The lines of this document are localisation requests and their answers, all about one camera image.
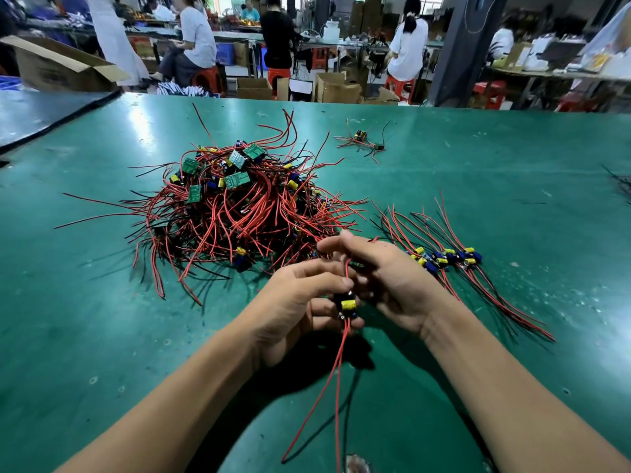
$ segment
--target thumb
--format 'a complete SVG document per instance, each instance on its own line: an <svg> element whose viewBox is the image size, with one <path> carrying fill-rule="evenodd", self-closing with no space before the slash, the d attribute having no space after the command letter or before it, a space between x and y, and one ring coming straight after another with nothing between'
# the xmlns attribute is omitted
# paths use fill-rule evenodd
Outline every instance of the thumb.
<svg viewBox="0 0 631 473"><path fill-rule="evenodd" d="M351 255L366 260L375 267L379 267L383 263L381 249L378 244L371 243L363 237L355 236L351 231L340 232L339 240Z"/></svg>
<svg viewBox="0 0 631 473"><path fill-rule="evenodd" d="M353 281L347 277L336 276L332 272L323 272L316 276L299 279L301 292L308 300L328 294L341 294L353 288Z"/></svg>

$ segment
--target forearm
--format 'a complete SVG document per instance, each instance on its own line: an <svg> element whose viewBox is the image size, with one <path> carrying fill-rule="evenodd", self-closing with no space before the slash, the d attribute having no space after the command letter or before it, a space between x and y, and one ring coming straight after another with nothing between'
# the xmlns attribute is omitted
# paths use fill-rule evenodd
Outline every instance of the forearm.
<svg viewBox="0 0 631 473"><path fill-rule="evenodd" d="M184 471L228 401L250 378L255 355L233 322L58 473Z"/></svg>
<svg viewBox="0 0 631 473"><path fill-rule="evenodd" d="M422 338L506 472L621 472L631 463L542 386L461 303L430 315Z"/></svg>

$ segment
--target yellow capacitor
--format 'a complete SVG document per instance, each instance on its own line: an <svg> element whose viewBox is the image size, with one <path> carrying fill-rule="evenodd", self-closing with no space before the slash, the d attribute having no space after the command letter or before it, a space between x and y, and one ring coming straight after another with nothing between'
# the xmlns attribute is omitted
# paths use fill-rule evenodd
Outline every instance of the yellow capacitor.
<svg viewBox="0 0 631 473"><path fill-rule="evenodd" d="M342 310L356 310L357 304L354 300L343 300L342 301Z"/></svg>

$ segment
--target white t-shirt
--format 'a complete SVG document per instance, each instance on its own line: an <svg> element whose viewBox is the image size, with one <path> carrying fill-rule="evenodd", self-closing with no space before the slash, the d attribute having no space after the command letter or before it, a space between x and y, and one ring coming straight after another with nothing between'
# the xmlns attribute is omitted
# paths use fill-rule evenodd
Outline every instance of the white t-shirt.
<svg viewBox="0 0 631 473"><path fill-rule="evenodd" d="M158 5L155 10L152 11L156 20L159 21L175 21L175 15L173 12L164 5Z"/></svg>
<svg viewBox="0 0 631 473"><path fill-rule="evenodd" d="M200 68L215 66L217 45L206 13L200 13L192 6L186 7L180 13L180 23L182 39L195 43L195 48L184 51L187 58Z"/></svg>
<svg viewBox="0 0 631 473"><path fill-rule="evenodd" d="M515 39L513 38L512 31L508 28L500 28L493 35L491 47L488 49L488 52L491 53L491 57L494 60L498 60L502 56L510 53L513 44L515 44Z"/></svg>
<svg viewBox="0 0 631 473"><path fill-rule="evenodd" d="M416 28L412 33L404 33L401 23L394 33L390 43L390 51L398 56L388 64L388 73L398 81L415 79L423 68L423 53L427 44L427 22L416 20Z"/></svg>

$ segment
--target red stool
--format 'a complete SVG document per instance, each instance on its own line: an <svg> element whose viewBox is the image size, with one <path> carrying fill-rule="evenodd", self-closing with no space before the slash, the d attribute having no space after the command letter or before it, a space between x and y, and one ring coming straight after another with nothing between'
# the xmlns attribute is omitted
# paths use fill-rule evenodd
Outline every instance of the red stool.
<svg viewBox="0 0 631 473"><path fill-rule="evenodd" d="M314 48L312 68L313 69L326 69L326 64L328 62L329 62L329 49L328 48Z"/></svg>
<svg viewBox="0 0 631 473"><path fill-rule="evenodd" d="M276 88L278 87L278 81L276 80L278 78L291 78L291 77L292 77L292 70L290 70L289 68L276 69L276 68L268 67L268 81L272 86L272 94L274 96L276 95Z"/></svg>
<svg viewBox="0 0 631 473"><path fill-rule="evenodd" d="M205 90L211 91L212 93L218 93L221 97L223 97L222 79L219 76L217 66L203 69L193 76L192 81L193 82L191 84L193 86L201 86Z"/></svg>
<svg viewBox="0 0 631 473"><path fill-rule="evenodd" d="M487 83L477 82L473 87L473 92L476 94L484 94ZM488 89L485 110L499 110L500 106L504 102L506 92L506 81L493 81L491 87Z"/></svg>
<svg viewBox="0 0 631 473"><path fill-rule="evenodd" d="M414 83L416 82L415 79L410 79L408 81L399 81L398 79L395 79L394 77L388 75L388 77L386 78L386 83L384 84L384 86L386 87L386 89L390 89L390 86L394 86L394 94L396 94L399 99L401 101L407 101L408 104L412 104L411 99L412 99L412 93L414 93ZM403 87L409 84L410 88L409 88L409 96L407 99L405 99L403 97Z"/></svg>

